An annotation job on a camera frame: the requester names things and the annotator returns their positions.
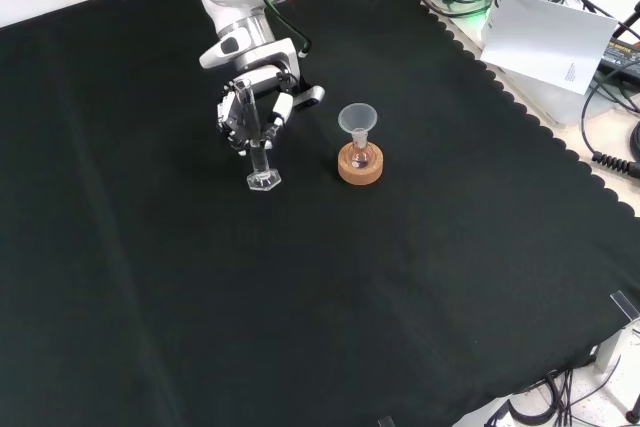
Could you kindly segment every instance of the green cable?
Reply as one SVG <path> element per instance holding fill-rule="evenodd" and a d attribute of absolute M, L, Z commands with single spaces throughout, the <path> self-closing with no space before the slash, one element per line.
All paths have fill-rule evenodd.
<path fill-rule="evenodd" d="M 304 42 L 304 45 L 302 47 L 302 50 L 300 51 L 300 53 L 298 54 L 300 57 L 305 57 L 309 51 L 311 50 L 311 40 L 304 35 L 299 29 L 297 29 L 296 27 L 294 27 L 289 21 L 287 21 L 287 19 L 285 19 L 280 12 L 278 12 L 278 9 L 275 8 L 275 6 L 273 5 L 273 3 L 271 2 L 271 0 L 262 0 L 265 5 L 267 6 L 267 9 L 285 26 L 287 27 L 291 32 L 293 32 L 294 34 L 296 34 L 298 37 L 300 37 L 300 39 Z"/>

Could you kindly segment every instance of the white table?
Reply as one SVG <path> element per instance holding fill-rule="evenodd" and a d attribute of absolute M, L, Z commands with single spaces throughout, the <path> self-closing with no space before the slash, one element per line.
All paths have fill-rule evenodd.
<path fill-rule="evenodd" d="M 593 0 L 596 4 L 607 10 L 612 15 L 618 16 L 621 20 L 626 19 L 632 12 L 633 7 L 638 0 Z M 467 50 L 473 52 L 476 57 L 480 57 L 480 50 L 469 37 L 467 37 L 458 27 L 456 27 L 449 19 L 440 18 L 447 25 L 447 28 L 453 32 L 455 39 L 462 42 Z M 554 136 L 562 139 L 567 144 L 567 149 L 576 152 L 580 159 L 588 163 L 593 173 L 601 177 L 605 181 L 607 188 L 618 194 L 620 201 L 629 204 L 636 212 L 636 216 L 640 216 L 640 180 L 631 177 L 618 175 L 612 171 L 594 165 L 591 160 L 591 153 L 582 141 L 582 134 L 577 126 L 558 129 L 554 128 L 545 117 L 536 112 L 533 103 L 530 102 L 518 87 L 498 68 L 489 66 L 489 69 L 497 75 L 497 80 L 502 82 L 505 90 L 513 94 L 516 100 L 527 106 L 530 114 L 540 119 L 542 125 L 549 127 Z M 629 148 L 629 138 L 639 118 L 629 114 L 627 111 L 617 108 L 608 113 L 602 114 L 591 119 L 586 124 L 586 129 L 594 148 L 608 155 L 613 155 L 626 160 L 633 160 Z"/>

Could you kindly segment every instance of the robotic hand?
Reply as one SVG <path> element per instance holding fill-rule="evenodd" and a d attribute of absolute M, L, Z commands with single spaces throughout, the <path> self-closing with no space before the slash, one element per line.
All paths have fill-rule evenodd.
<path fill-rule="evenodd" d="M 271 0 L 274 4 L 281 1 Z M 240 155 L 246 155 L 250 144 L 256 142 L 269 149 L 292 110 L 318 104 L 324 97 L 324 89 L 305 83 L 293 42 L 289 38 L 275 39 L 265 17 L 263 0 L 202 0 L 202 3 L 220 40 L 200 57 L 200 64 L 210 69 L 234 62 L 240 73 L 224 86 L 218 105 L 218 127 Z M 258 98 L 280 92 L 269 124 L 259 139 L 255 138 L 255 128 L 246 127 L 246 106 L 236 88 L 241 81 L 243 86 L 250 85 Z"/>

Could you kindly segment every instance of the clear plastic stand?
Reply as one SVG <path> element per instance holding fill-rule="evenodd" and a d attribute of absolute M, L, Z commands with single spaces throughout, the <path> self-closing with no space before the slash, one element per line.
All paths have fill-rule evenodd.
<path fill-rule="evenodd" d="M 396 427 L 396 424 L 393 423 L 393 419 L 391 416 L 386 416 L 384 419 L 380 419 L 378 421 L 379 427 Z"/>
<path fill-rule="evenodd" d="M 267 152 L 260 143 L 260 119 L 251 82 L 247 79 L 241 79 L 236 82 L 235 90 L 238 100 L 242 104 L 244 121 L 250 136 L 249 154 L 253 164 L 253 173 L 247 177 L 247 184 L 251 190 L 266 192 L 282 182 L 282 178 L 276 169 L 269 168 Z"/>
<path fill-rule="evenodd" d="M 596 368 L 603 373 L 609 372 L 613 368 L 615 362 L 620 357 L 622 349 L 629 341 L 634 323 L 640 318 L 638 309 L 635 308 L 621 291 L 611 294 L 610 297 L 622 313 L 627 316 L 629 324 L 600 344 L 596 358 Z"/>

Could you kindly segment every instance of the hexagonal base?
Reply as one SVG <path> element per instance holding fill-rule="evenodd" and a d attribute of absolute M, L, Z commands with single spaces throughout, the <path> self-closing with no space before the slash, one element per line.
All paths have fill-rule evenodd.
<path fill-rule="evenodd" d="M 268 172 L 254 172 L 247 177 L 247 184 L 249 184 L 251 190 L 263 192 L 273 189 L 280 182 L 282 182 L 282 179 L 276 169 L 271 169 Z"/>

